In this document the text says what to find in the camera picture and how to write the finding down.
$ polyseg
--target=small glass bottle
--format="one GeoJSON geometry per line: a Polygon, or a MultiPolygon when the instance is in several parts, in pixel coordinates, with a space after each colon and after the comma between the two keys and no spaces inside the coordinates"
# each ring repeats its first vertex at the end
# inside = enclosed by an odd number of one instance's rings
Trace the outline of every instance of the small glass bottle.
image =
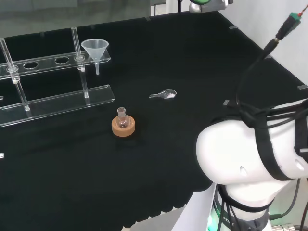
{"type": "Polygon", "coordinates": [[[116,118],[116,125],[119,128],[127,128],[130,125],[130,118],[126,115],[126,110],[124,107],[119,107],[117,109],[118,117],[116,118]]]}

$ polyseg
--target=metal spoon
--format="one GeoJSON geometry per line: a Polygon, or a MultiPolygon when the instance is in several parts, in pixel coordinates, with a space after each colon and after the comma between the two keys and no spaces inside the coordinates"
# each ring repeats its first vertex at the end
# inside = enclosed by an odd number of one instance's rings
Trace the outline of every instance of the metal spoon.
{"type": "Polygon", "coordinates": [[[172,99],[177,95],[177,92],[173,89],[166,89],[163,90],[162,92],[158,93],[158,94],[153,94],[150,95],[150,98],[155,98],[155,97],[159,97],[159,98],[163,98],[163,99],[172,99]]]}

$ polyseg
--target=white funnel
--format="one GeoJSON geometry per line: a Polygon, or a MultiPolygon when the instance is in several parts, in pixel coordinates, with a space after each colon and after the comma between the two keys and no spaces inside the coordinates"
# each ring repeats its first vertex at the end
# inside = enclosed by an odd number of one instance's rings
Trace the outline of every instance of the white funnel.
{"type": "Polygon", "coordinates": [[[101,57],[103,56],[108,45],[109,43],[106,40],[98,39],[98,38],[88,39],[81,43],[81,46],[86,50],[89,56],[94,60],[97,75],[100,74],[99,61],[101,57]]]}

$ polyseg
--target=acrylic test tube rack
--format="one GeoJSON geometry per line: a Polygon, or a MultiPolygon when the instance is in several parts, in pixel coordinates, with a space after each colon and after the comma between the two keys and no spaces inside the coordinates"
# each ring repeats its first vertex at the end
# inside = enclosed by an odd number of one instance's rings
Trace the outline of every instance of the acrylic test tube rack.
{"type": "MultiPolygon", "coordinates": [[[[76,27],[72,27],[72,36],[76,52],[16,62],[12,61],[5,40],[0,38],[0,47],[7,62],[0,64],[0,80],[11,78],[21,99],[21,103],[0,107],[0,126],[18,124],[103,103],[110,103],[115,100],[109,85],[88,89],[86,66],[95,64],[95,62],[86,51],[80,50],[76,27]],[[73,67],[79,70],[82,90],[27,101],[20,83],[21,76],[73,67]]],[[[106,63],[110,59],[108,51],[105,50],[102,57],[99,61],[96,60],[96,62],[106,63]]]]}

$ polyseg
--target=clear acrylic shelf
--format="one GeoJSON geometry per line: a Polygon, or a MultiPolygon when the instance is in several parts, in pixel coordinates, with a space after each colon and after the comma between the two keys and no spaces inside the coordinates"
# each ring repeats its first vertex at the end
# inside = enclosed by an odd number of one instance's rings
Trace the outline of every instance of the clear acrylic shelf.
{"type": "MultiPolygon", "coordinates": [[[[86,51],[82,51],[81,54],[85,57],[83,61],[77,61],[75,59],[76,52],[72,52],[67,54],[58,54],[34,59],[20,60],[13,63],[18,68],[17,71],[19,76],[78,67],[80,65],[95,64],[93,59],[86,51]]],[[[110,59],[111,58],[108,51],[105,50],[103,56],[99,60],[99,63],[106,63],[110,59]]],[[[0,64],[0,80],[6,78],[12,78],[12,76],[8,71],[8,64],[3,63],[0,64]]]]}
{"type": "Polygon", "coordinates": [[[90,88],[88,89],[88,93],[89,98],[85,98],[84,91],[79,90],[28,101],[28,105],[31,108],[28,112],[25,111],[25,107],[22,103],[0,107],[0,126],[5,127],[19,124],[103,103],[110,103],[115,100],[115,96],[109,85],[90,88]]]}

